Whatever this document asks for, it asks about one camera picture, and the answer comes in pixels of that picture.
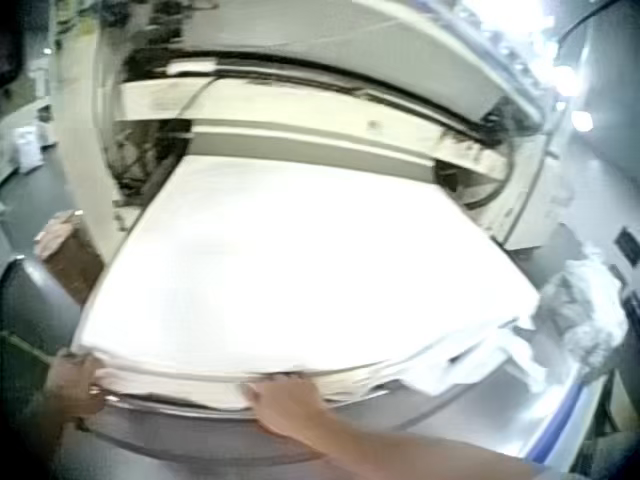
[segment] cable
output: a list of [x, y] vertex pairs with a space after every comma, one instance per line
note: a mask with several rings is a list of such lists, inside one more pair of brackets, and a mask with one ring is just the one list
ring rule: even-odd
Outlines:
[[18, 337], [15, 333], [11, 333], [7, 330], [2, 330], [0, 331], [0, 339], [6, 340], [7, 343], [13, 345], [14, 347], [19, 348], [23, 352], [36, 358], [37, 360], [39, 360], [40, 362], [46, 365], [51, 364], [51, 357], [49, 355], [44, 353], [39, 348], [34, 347], [29, 342]]
[[[193, 92], [193, 94], [187, 99], [187, 101], [184, 103], [184, 105], [182, 105], [182, 107], [180, 107], [180, 110], [178, 110], [178, 113], [176, 113], [176, 115], [173, 118], [169, 119], [169, 121], [164, 126], [164, 128], [162, 130], [160, 130], [156, 134], [156, 138], [160, 138], [160, 137], [166, 135], [169, 132], [169, 130], [171, 129], [172, 122], [176, 122], [178, 120], [181, 120], [182, 116], [193, 106], [193, 104], [196, 102], [196, 100], [198, 100], [198, 98], [200, 98], [200, 96], [212, 84], [214, 84], [219, 79], [220, 79], [220, 77], [212, 77], [207, 82], [203, 83], [195, 92]], [[141, 161], [142, 161], [142, 158], [139, 158], [137, 161], [132, 162], [129, 165], [127, 165], [122, 172], [118, 173], [118, 180], [121, 181], [122, 177], [124, 175], [126, 175], [129, 172], [129, 170], [131, 170], [134, 166], [136, 166]]]
[[219, 80], [219, 78], [220, 77], [212, 77], [212, 78], [210, 78], [209, 81], [207, 81], [206, 83], [203, 83], [200, 86], [200, 88], [198, 88], [198, 90], [193, 92], [191, 97], [189, 97], [189, 99], [184, 103], [184, 105], [182, 105], [180, 110], [178, 110], [178, 113], [176, 113], [176, 115], [172, 119], [169, 120], [169, 123], [167, 123], [167, 125], [165, 125], [165, 128], [163, 128], [162, 132], [159, 132], [158, 135], [165, 134], [167, 132], [167, 130], [169, 130], [169, 125], [171, 124], [171, 122], [175, 122], [177, 120], [181, 120], [182, 116], [187, 112], [187, 110], [189, 110], [193, 106], [193, 104], [196, 102], [196, 100], [198, 100], [198, 98], [200, 98], [200, 95], [202, 95], [212, 84], [214, 84], [217, 80]]
[[585, 16], [583, 16], [582, 18], [580, 18], [578, 21], [576, 21], [575, 23], [573, 23], [572, 25], [569, 26], [569, 28], [567, 28], [559, 37], [558, 40], [556, 41], [556, 43], [558, 44], [558, 51], [560, 51], [563, 47], [563, 45], [567, 42], [567, 40], [569, 39], [569, 37], [571, 35], [573, 35], [573, 33], [578, 30], [582, 25], [584, 25], [586, 22], [588, 22], [589, 20], [591, 20], [593, 17], [601, 14], [602, 12], [604, 12], [605, 10], [608, 10], [609, 8], [613, 7], [616, 3], [620, 2], [621, 0], [609, 0], [607, 2], [604, 2], [602, 5], [600, 5], [599, 7], [594, 8], [593, 10], [591, 10], [589, 13], [587, 13]]

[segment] white sheet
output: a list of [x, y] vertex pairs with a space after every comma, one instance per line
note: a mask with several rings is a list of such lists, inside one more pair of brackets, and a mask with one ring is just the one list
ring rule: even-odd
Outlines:
[[336, 370], [526, 317], [537, 299], [438, 186], [188, 156], [110, 266], [75, 343], [158, 373]]

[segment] gray floor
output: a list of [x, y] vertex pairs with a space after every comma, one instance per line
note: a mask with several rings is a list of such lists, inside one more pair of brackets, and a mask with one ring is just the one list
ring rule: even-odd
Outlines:
[[31, 256], [33, 240], [57, 212], [75, 208], [55, 147], [44, 153], [44, 165], [26, 175], [14, 173], [0, 185], [6, 207], [2, 228], [18, 254]]

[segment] finger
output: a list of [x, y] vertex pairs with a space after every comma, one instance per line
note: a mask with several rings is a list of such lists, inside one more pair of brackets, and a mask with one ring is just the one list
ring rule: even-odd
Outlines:
[[100, 412], [106, 405], [104, 392], [92, 394], [82, 408], [82, 415], [95, 415]]
[[69, 356], [69, 354], [71, 354], [71, 351], [68, 348], [61, 348], [58, 350], [58, 353], [56, 353], [56, 358], [64, 358]]
[[92, 377], [97, 370], [100, 370], [101, 368], [105, 368], [105, 367], [106, 365], [101, 359], [99, 359], [92, 353], [87, 354], [84, 361], [84, 368], [86, 369], [87, 373], [91, 374]]
[[258, 393], [258, 391], [256, 390], [255, 385], [245, 383], [240, 386], [240, 389], [242, 391], [242, 395], [244, 395], [244, 398], [246, 398], [247, 402], [249, 402], [249, 405], [254, 407], [258, 404], [258, 401], [260, 400], [260, 393]]
[[272, 382], [282, 383], [289, 380], [289, 378], [289, 374], [287, 373], [274, 373], [269, 377], [269, 380], [271, 380]]

